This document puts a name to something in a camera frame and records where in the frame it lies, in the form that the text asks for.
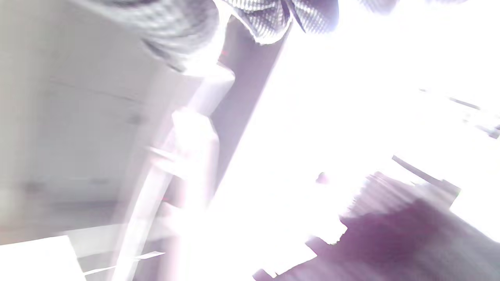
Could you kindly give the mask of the person's right hand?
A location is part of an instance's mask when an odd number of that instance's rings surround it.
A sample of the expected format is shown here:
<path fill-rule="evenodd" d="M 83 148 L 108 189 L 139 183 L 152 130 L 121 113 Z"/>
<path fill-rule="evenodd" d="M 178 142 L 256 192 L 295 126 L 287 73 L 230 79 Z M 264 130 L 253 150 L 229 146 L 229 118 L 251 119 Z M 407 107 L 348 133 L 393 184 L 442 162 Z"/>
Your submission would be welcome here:
<path fill-rule="evenodd" d="M 134 31 L 170 69 L 204 75 L 216 64 L 231 17 L 256 43 L 283 38 L 292 21 L 307 34 L 328 34 L 339 22 L 337 0 L 80 0 Z"/>

